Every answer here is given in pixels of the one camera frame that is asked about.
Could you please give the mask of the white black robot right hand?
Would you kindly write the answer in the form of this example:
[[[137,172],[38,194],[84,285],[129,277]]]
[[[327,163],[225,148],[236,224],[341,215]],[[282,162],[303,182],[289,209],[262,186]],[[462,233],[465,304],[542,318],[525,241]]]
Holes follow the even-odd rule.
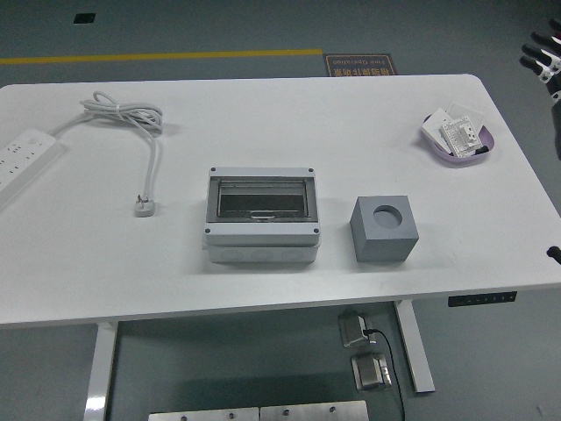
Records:
[[[552,33],[532,32],[533,44],[522,46],[520,63],[546,87],[553,103],[560,102],[560,19],[549,20]]]

